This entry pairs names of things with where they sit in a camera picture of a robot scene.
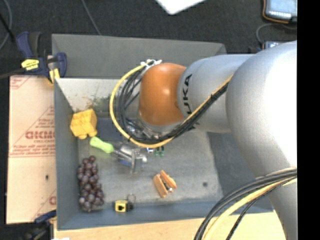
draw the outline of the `clamp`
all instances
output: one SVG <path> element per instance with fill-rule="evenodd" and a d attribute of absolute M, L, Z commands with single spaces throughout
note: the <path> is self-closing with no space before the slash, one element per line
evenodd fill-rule
<path fill-rule="evenodd" d="M 54 78 L 64 77 L 67 71 L 67 56 L 64 52 L 58 52 L 53 58 L 39 57 L 38 43 L 41 32 L 22 32 L 16 39 L 18 50 L 22 52 L 25 60 L 21 63 L 25 75 L 42 75 L 52 83 Z M 57 62 L 54 69 L 48 67 L 49 63 Z"/>

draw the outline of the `grape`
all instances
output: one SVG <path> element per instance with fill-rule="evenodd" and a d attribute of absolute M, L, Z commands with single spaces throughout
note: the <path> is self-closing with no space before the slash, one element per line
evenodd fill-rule
<path fill-rule="evenodd" d="M 89 159 L 88 158 L 84 158 L 83 160 L 82 160 L 82 163 L 85 165 L 85 164 L 87 164 L 89 162 Z"/>
<path fill-rule="evenodd" d="M 90 161 L 90 163 L 93 163 L 94 161 L 96 161 L 96 157 L 94 155 L 90 155 L 89 161 Z"/>

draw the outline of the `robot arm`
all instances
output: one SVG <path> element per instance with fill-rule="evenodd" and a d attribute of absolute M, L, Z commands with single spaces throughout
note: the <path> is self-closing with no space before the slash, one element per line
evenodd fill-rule
<path fill-rule="evenodd" d="M 187 68 L 170 63 L 151 67 L 141 78 L 138 124 L 130 127 L 153 135 L 151 145 L 162 136 L 172 139 L 171 129 L 182 125 L 228 78 L 226 92 L 194 126 L 206 132 L 231 132 L 256 177 L 296 167 L 296 41 L 254 55 L 204 58 Z M 297 184 L 277 189 L 269 199 L 287 239 L 298 239 Z"/>

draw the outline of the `electronic device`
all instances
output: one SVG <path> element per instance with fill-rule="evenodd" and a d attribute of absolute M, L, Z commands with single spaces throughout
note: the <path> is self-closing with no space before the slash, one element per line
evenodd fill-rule
<path fill-rule="evenodd" d="M 278 23 L 298 22 L 298 0 L 263 0 L 262 16 Z"/>

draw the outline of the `cable bundle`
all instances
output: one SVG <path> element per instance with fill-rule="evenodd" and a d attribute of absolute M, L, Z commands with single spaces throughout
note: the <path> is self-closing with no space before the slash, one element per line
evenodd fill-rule
<path fill-rule="evenodd" d="M 254 181 L 230 192 L 224 196 L 208 213 L 202 224 L 200 225 L 194 240 L 209 240 L 213 239 L 214 230 L 219 223 L 227 216 L 238 210 L 243 205 L 247 204 L 244 208 L 234 226 L 232 227 L 227 240 L 230 240 L 241 219 L 244 217 L 248 209 L 253 206 L 258 200 L 265 197 L 275 189 L 293 183 L 297 179 L 297 168 L 288 168 L 280 170 L 267 176 L 259 177 Z M 217 219 L 214 218 L 217 213 L 233 201 L 237 201 L 228 209 L 226 209 Z"/>
<path fill-rule="evenodd" d="M 143 133 L 142 127 L 140 127 L 137 123 L 126 117 L 127 107 L 139 95 L 138 92 L 131 98 L 132 94 L 134 93 L 134 89 L 137 87 L 137 85 L 140 83 L 142 79 L 141 76 L 144 73 L 145 66 L 149 66 L 149 62 L 153 62 L 153 60 L 147 61 L 146 63 L 143 63 L 142 65 L 132 69 L 119 80 L 119 82 L 115 85 L 111 93 L 109 109 L 110 116 L 114 125 L 125 138 L 143 148 L 158 148 L 170 142 L 172 139 L 177 138 L 182 134 L 186 133 L 187 131 L 193 129 L 194 124 L 199 120 L 199 118 L 204 114 L 204 112 L 209 108 L 209 106 L 212 103 L 214 103 L 227 90 L 229 81 L 231 80 L 232 76 L 230 76 L 196 110 L 194 110 L 193 113 L 191 113 L 187 119 L 185 119 L 171 132 L 162 136 L 156 136 L 156 134 L 149 136 Z M 120 95 L 117 98 L 118 105 L 116 115 L 117 118 L 119 118 L 117 121 L 114 112 L 114 99 L 118 89 L 125 80 L 127 81 L 124 84 L 120 92 Z"/>

